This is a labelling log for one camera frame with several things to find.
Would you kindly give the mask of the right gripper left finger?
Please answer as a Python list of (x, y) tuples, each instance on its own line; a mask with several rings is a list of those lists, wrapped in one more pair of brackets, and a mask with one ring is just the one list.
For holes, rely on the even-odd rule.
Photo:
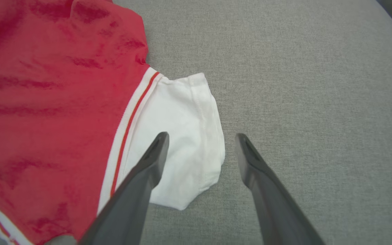
[(151, 191), (162, 178), (168, 147), (168, 133), (159, 133), (78, 244), (138, 245), (140, 243)]

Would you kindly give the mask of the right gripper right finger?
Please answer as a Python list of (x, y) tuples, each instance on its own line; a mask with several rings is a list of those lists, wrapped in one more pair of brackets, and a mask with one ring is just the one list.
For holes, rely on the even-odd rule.
[(250, 139), (235, 137), (238, 166), (251, 191), (265, 245), (323, 245), (324, 241)]

